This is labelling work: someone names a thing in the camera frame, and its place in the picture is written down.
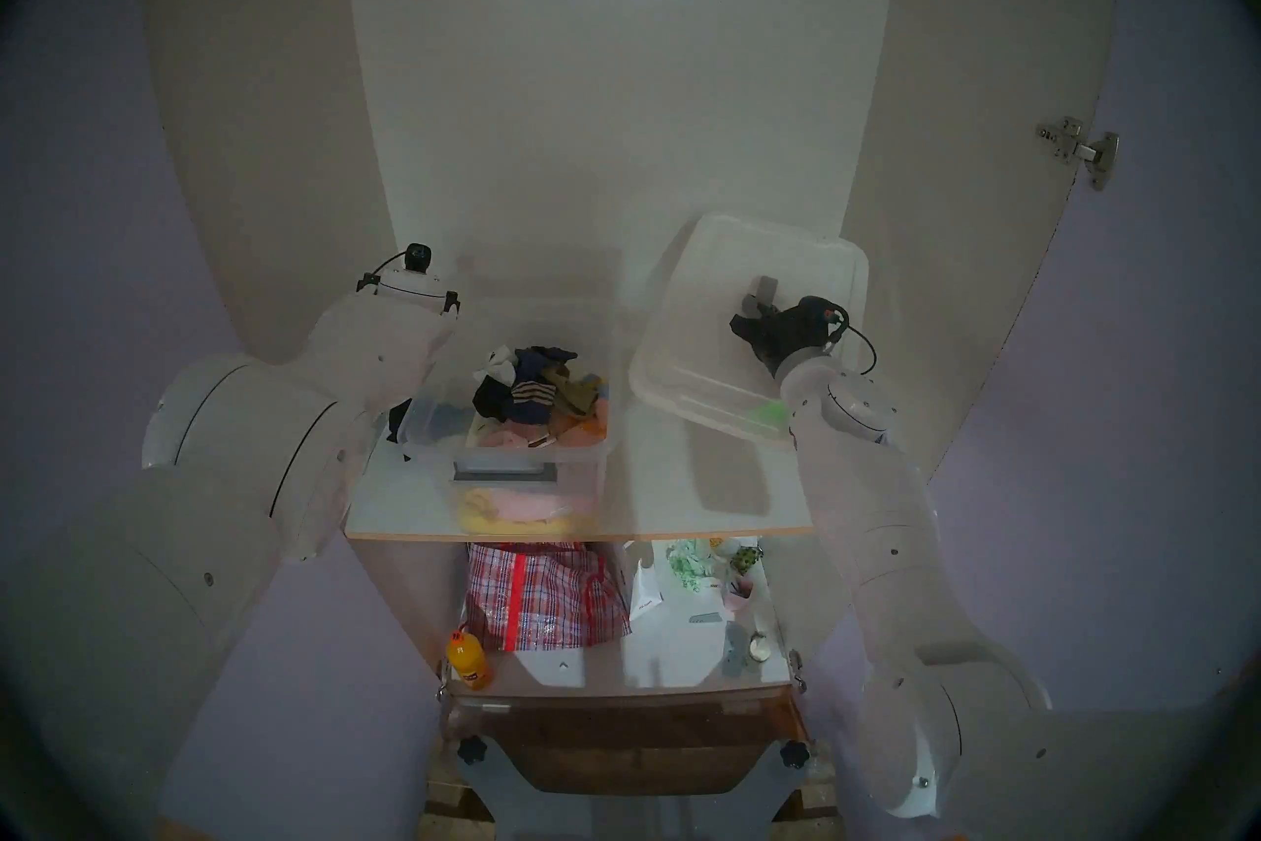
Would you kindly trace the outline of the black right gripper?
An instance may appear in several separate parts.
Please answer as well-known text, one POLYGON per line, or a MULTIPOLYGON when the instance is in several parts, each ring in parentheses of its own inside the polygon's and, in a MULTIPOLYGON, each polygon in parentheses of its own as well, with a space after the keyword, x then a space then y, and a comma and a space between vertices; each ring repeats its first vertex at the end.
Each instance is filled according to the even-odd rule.
POLYGON ((828 354, 839 332, 839 314, 784 314, 772 303, 758 301, 758 316, 731 315, 731 334, 750 348, 764 348, 764 364, 776 383, 805 361, 828 354))

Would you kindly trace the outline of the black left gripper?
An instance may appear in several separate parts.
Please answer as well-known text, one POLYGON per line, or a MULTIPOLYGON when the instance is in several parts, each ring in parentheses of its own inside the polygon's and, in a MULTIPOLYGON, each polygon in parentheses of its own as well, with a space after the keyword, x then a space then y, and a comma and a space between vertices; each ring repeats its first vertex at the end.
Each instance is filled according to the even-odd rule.
POLYGON ((422 272, 364 274, 357 282, 357 291, 388 299, 405 305, 421 306, 434 314, 459 314, 460 299, 455 290, 444 286, 439 277, 422 272))

